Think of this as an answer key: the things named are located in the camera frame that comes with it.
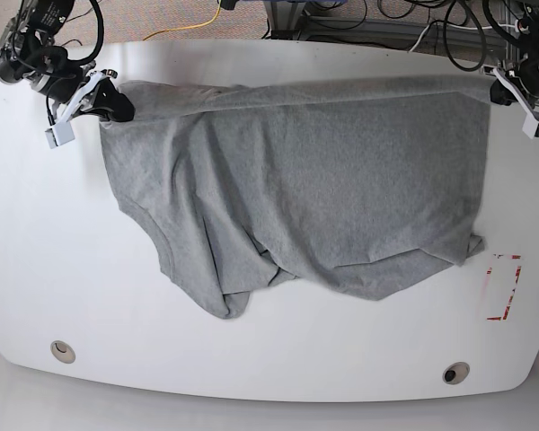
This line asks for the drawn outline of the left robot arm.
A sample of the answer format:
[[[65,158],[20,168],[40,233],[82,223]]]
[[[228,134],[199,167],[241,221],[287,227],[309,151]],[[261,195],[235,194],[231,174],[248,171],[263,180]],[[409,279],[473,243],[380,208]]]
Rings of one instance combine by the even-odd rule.
[[[447,41],[447,31],[452,26],[448,18],[453,8],[449,7],[443,22],[443,46],[446,56],[455,67],[464,72],[481,69],[494,76],[495,81],[490,87],[490,101],[501,106],[519,104],[526,113],[523,132],[531,138],[539,138],[539,1],[521,1],[521,14],[512,24],[498,23],[491,13],[490,3],[482,3],[489,29],[519,54],[518,59],[506,58],[495,67],[485,65],[487,42],[484,28],[465,1],[459,1],[458,4],[475,23],[474,29],[478,32],[482,53],[478,63],[472,67],[462,66],[454,59]]]

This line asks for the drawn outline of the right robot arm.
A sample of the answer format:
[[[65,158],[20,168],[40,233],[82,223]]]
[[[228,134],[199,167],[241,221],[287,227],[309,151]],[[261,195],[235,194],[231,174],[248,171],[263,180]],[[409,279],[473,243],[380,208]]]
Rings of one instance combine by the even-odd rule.
[[[95,59],[104,42],[104,21],[97,1],[91,2],[96,17],[96,42],[93,51],[72,59],[65,47],[55,42],[69,21],[73,1],[22,1],[17,14],[6,25],[0,39],[0,81],[17,84],[22,80],[46,99],[51,129],[83,115],[105,121],[128,122],[135,108],[119,92],[111,69],[95,69]]]

